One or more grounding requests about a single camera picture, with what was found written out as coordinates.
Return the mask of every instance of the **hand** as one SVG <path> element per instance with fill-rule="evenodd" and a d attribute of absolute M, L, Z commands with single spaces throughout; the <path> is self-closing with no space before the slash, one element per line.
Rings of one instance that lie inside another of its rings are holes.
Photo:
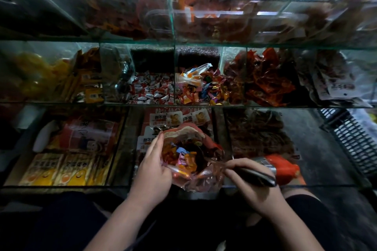
<path fill-rule="evenodd" d="M 172 185 L 172 172 L 161 165 L 163 144 L 160 133 L 149 146 L 127 197 L 147 213 L 166 198 Z"/>
<path fill-rule="evenodd" d="M 248 158 L 234 159 L 226 163 L 225 174 L 241 191 L 249 205 L 261 216 L 271 219 L 287 203 L 279 187 L 256 187 L 245 182 L 235 171 L 234 167 L 244 167 L 274 176 L 271 170 Z"/>

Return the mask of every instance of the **person's arm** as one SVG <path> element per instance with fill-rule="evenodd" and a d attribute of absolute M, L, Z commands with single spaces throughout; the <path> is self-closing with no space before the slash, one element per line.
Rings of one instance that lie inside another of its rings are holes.
<path fill-rule="evenodd" d="M 227 162 L 225 174 L 234 182 L 247 202 L 274 226 L 283 246 L 289 251 L 323 251 L 321 244 L 285 201 L 280 188 L 256 187 L 246 183 L 232 168 L 245 167 L 273 176 L 269 168 L 248 158 Z"/>
<path fill-rule="evenodd" d="M 123 251 L 134 243 L 148 214 L 167 196 L 172 185 L 171 171 L 161 166 L 164 135 L 151 143 L 127 199 L 90 241 L 85 251 Z"/>

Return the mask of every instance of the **glass display case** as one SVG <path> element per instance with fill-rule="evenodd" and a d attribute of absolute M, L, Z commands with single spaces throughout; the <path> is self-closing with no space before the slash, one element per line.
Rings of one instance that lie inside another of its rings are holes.
<path fill-rule="evenodd" d="M 280 155 L 300 171 L 290 187 L 343 202 L 341 216 L 363 206 L 373 226 L 376 12 L 377 0 L 0 0 L 0 197 L 124 199 L 158 132 L 183 125 L 221 162 Z M 211 176 L 169 198 L 233 196 Z"/>

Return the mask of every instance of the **left hand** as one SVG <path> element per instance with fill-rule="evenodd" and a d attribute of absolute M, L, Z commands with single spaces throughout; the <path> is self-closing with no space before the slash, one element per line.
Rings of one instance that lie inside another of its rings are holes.
<path fill-rule="evenodd" d="M 147 213 L 166 198 L 172 185 L 172 172 L 161 165 L 163 144 L 164 134 L 160 133 L 149 146 L 127 197 Z"/>

